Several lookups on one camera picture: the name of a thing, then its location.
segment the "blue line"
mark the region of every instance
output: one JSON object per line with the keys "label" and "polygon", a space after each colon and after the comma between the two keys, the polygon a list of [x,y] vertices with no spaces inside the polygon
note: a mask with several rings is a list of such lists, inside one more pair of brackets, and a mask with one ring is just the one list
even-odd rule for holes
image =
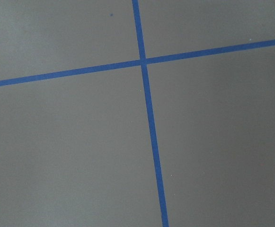
{"label": "blue line", "polygon": [[92,67],[86,67],[82,69],[51,72],[51,73],[45,73],[40,75],[28,76],[28,77],[20,77],[20,78],[14,78],[14,79],[5,79],[5,80],[0,80],[0,87],[6,86],[6,85],[12,85],[12,84],[21,84],[21,83],[27,83],[32,81],[39,81],[44,79],[75,76],[79,74],[100,72],[100,71],[106,71],[106,70],[116,70],[116,69],[122,69],[127,67],[139,66],[139,65],[141,65],[140,60],[124,61],[120,63],[92,66]]}
{"label": "blue line", "polygon": [[159,154],[157,136],[156,136],[156,130],[155,130],[154,113],[153,113],[153,106],[152,106],[152,99],[151,99],[151,89],[150,89],[150,82],[149,82],[149,76],[148,76],[145,47],[143,43],[142,23],[141,23],[141,16],[139,13],[138,0],[132,0],[132,4],[133,4],[138,49],[139,49],[139,55],[141,59],[142,81],[143,81],[143,89],[145,92],[145,99],[146,99],[150,138],[151,138],[154,168],[155,168],[155,174],[156,174],[156,183],[157,183],[157,189],[158,189],[158,197],[160,201],[161,221],[162,221],[163,227],[169,227],[167,205],[166,205],[165,191],[164,191],[161,166],[160,166],[160,154]]}
{"label": "blue line", "polygon": [[268,47],[268,46],[275,46],[275,40],[268,40],[268,41],[262,41],[257,43],[250,43],[250,44],[241,44],[241,45],[235,45],[235,46],[225,46],[225,47],[207,49],[202,51],[178,53],[178,54],[166,55],[161,57],[148,58],[146,61],[147,61],[147,64],[154,64],[154,63],[160,63],[160,62],[166,62],[166,61],[196,58],[196,57],[219,54],[219,53],[244,51],[244,50]]}

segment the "blue tape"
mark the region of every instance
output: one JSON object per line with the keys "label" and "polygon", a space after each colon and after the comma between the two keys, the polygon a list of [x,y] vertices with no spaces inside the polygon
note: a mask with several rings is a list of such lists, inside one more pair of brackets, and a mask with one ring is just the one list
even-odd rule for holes
{"label": "blue tape", "polygon": [[28,76],[28,77],[20,77],[20,78],[14,78],[14,79],[5,79],[5,80],[0,80],[0,87],[6,86],[6,85],[39,81],[39,80],[44,80],[44,79],[75,76],[75,75],[79,75],[79,74],[100,72],[100,71],[106,71],[106,70],[116,70],[116,69],[122,69],[122,68],[127,68],[127,67],[139,66],[139,65],[141,65],[140,60],[124,61],[124,62],[120,62],[120,63],[92,66],[92,67],[86,67],[86,68],[82,68],[82,69],[51,72],[51,73],[45,73],[45,74],[40,74],[40,75]]}
{"label": "blue tape", "polygon": [[207,49],[207,50],[202,50],[202,51],[193,51],[193,52],[166,55],[166,56],[161,56],[161,57],[148,58],[146,61],[147,61],[147,64],[154,64],[154,63],[160,63],[160,62],[166,62],[166,61],[175,61],[175,60],[180,60],[180,59],[196,58],[196,57],[219,54],[219,53],[244,51],[244,50],[268,47],[268,46],[275,46],[275,39],[257,42],[257,43],[241,44],[241,45],[235,45],[235,46],[225,46],[225,47]]}
{"label": "blue tape", "polygon": [[141,16],[139,13],[138,0],[132,0],[132,4],[133,4],[138,49],[139,49],[139,55],[141,59],[142,81],[143,81],[143,89],[145,92],[145,99],[146,99],[150,138],[151,138],[154,168],[155,168],[155,174],[156,174],[156,183],[157,183],[158,196],[160,201],[161,221],[162,221],[163,227],[169,227],[167,205],[166,205],[165,191],[164,191],[161,166],[160,166],[160,154],[159,154],[158,143],[157,143],[154,113],[153,113],[153,106],[152,106],[152,99],[151,99],[151,89],[150,89],[150,82],[149,82],[149,76],[148,76],[145,47],[143,42],[142,23],[141,23]]}

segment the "vertical blue line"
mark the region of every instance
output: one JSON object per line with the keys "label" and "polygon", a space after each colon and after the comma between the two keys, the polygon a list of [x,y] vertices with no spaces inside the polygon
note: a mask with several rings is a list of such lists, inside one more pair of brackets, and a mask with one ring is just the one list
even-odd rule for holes
{"label": "vertical blue line", "polygon": [[153,113],[151,91],[150,91],[150,82],[149,82],[147,62],[146,62],[146,52],[145,52],[145,47],[143,43],[142,23],[141,23],[141,16],[139,13],[138,0],[132,0],[132,4],[133,4],[138,49],[139,49],[139,55],[141,59],[142,81],[143,81],[143,89],[145,92],[145,99],[146,99],[150,138],[151,138],[154,168],[155,168],[155,174],[156,174],[156,183],[157,183],[157,189],[158,189],[158,197],[160,201],[161,221],[162,221],[163,227],[169,227],[165,191],[164,191],[161,166],[160,166],[160,154],[159,154],[159,149],[157,144],[154,113]]}

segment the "gray surface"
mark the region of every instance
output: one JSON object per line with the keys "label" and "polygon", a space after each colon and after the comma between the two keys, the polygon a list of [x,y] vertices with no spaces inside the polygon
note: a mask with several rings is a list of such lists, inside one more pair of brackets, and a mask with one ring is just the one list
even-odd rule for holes
{"label": "gray surface", "polygon": [[0,0],[0,79],[138,58],[131,1]]}
{"label": "gray surface", "polygon": [[275,39],[275,0],[140,0],[147,57]]}
{"label": "gray surface", "polygon": [[149,65],[171,227],[275,227],[275,47]]}
{"label": "gray surface", "polygon": [[0,87],[7,226],[161,226],[138,67]]}

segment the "horizontal blue line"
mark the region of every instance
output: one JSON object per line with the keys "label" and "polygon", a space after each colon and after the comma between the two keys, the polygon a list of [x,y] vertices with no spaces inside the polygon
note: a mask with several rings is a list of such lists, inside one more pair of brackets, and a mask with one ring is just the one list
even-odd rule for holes
{"label": "horizontal blue line", "polygon": [[75,69],[75,70],[66,70],[66,71],[51,72],[51,73],[39,74],[39,75],[28,76],[28,77],[5,79],[5,80],[0,80],[0,87],[6,86],[6,85],[14,85],[14,84],[21,84],[21,83],[27,83],[32,81],[39,81],[44,79],[75,76],[79,74],[100,72],[100,71],[106,71],[106,70],[116,70],[116,69],[128,68],[133,66],[139,66],[139,65],[141,65],[140,60],[124,61],[120,63],[92,66],[92,67],[86,67],[86,68]]}
{"label": "horizontal blue line", "polygon": [[257,43],[250,43],[250,44],[241,44],[241,45],[235,45],[235,46],[225,46],[225,47],[213,48],[213,49],[207,49],[207,50],[201,50],[201,51],[193,51],[193,52],[166,55],[161,57],[147,58],[146,61],[147,61],[147,64],[154,64],[154,63],[160,63],[160,62],[166,62],[166,61],[196,58],[196,57],[219,54],[219,53],[250,50],[250,49],[268,47],[268,46],[275,46],[275,40],[268,40],[268,41],[262,41]]}

